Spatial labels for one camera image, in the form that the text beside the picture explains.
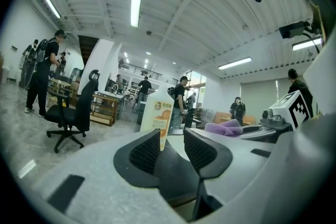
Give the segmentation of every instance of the chair base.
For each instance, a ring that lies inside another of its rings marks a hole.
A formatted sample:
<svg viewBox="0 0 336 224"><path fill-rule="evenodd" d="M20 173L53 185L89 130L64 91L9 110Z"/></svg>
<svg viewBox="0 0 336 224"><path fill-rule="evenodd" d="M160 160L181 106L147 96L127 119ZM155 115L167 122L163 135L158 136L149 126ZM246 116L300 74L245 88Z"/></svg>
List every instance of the chair base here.
<svg viewBox="0 0 336 224"><path fill-rule="evenodd" d="M77 140L73 135L74 134L82 134L83 137L86 137L85 132L81 132L81 131L72 131L72 130L57 130L57 131L47 131L47 137L51 137L52 134L58 134L61 135L60 139L57 141L55 147L54 147L54 152L58 153L58 147L59 145L62 143L62 141L65 138L69 138L71 140L73 140L74 142L76 142L79 145L79 148L83 148L84 145Z"/></svg>

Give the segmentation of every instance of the ceiling light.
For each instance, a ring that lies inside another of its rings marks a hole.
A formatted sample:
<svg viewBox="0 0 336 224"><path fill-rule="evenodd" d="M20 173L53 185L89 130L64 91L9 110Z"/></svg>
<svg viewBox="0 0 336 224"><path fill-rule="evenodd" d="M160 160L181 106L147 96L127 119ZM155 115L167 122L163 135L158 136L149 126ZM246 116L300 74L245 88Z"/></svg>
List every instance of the ceiling light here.
<svg viewBox="0 0 336 224"><path fill-rule="evenodd" d="M227 63L226 65L223 65L223 66L219 66L218 69L223 70L223 69L227 69L227 68L234 67L237 65L241 65L242 63L251 62L251 61L252 61L251 57L247 57L239 61L235 61L235 62Z"/></svg>
<svg viewBox="0 0 336 224"><path fill-rule="evenodd" d="M141 0L131 1L131 26L138 27Z"/></svg>
<svg viewBox="0 0 336 224"><path fill-rule="evenodd" d="M57 12L57 10L55 9L54 5L52 4L51 0L46 0L46 2L48 3L49 7L51 8L51 10L53 11L53 13L55 14L55 16L57 18L61 18L61 16L59 15L59 13Z"/></svg>
<svg viewBox="0 0 336 224"><path fill-rule="evenodd" d="M295 43L293 44L293 50L299 50L299 49L303 49L303 48L307 48L310 46L314 46L314 45L320 45L321 44L321 37L318 38L314 38L313 40L305 40L299 43Z"/></svg>

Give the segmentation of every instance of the wooden shelf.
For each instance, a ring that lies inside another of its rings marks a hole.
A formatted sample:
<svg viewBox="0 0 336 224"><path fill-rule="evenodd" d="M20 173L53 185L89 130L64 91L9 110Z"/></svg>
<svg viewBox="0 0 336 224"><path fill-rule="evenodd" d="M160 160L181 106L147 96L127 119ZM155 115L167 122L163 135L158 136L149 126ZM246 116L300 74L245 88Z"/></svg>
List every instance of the wooden shelf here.
<svg viewBox="0 0 336 224"><path fill-rule="evenodd" d="M118 99L94 94L92 96L90 121L112 126L116 120Z"/></svg>

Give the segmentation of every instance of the black office chair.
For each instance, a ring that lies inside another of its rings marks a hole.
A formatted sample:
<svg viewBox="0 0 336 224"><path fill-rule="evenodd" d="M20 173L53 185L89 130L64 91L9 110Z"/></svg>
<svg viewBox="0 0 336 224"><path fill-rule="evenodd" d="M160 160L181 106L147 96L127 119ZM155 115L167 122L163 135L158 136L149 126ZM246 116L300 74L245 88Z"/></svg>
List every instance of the black office chair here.
<svg viewBox="0 0 336 224"><path fill-rule="evenodd" d="M52 134L61 135L57 141L54 151L58 153L58 146L65 138L70 138L83 148L84 145L77 140L73 135L82 134L86 136L85 131L90 127L90 110L92 103L92 95L98 90L98 70L93 70L90 73L90 81L82 90L82 94L76 105L76 109L69 108L69 93L70 90L60 89L65 94L48 91L49 94L57 97L57 105L53 105L45 114L44 118L47 121L58 123L59 128L63 130L47 131L47 136L51 137ZM63 100L65 100L66 108L63 107ZM79 131L72 131L72 127L75 126Z"/></svg>

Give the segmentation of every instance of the concrete floor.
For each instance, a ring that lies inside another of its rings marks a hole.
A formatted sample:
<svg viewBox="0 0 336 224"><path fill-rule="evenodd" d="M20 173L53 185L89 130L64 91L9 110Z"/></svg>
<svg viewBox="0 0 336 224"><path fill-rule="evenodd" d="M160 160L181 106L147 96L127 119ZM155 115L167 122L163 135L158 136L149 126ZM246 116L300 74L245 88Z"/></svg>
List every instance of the concrete floor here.
<svg viewBox="0 0 336 224"><path fill-rule="evenodd" d="M25 185L31 186L41 175L78 151L79 145L65 139L59 147L59 153L55 154L54 146L59 136L52 135L48 138L46 131L60 129L57 124L38 117L38 103L34 103L35 112L24 113L26 94L27 92L15 83L0 85L0 153L13 175ZM88 146L133 133L137 117L132 113L132 106L133 103L124 105L120 120L112 127L90 122L87 136L82 137L79 134L75 137ZM19 178L20 171L22 173L32 166L26 175Z"/></svg>

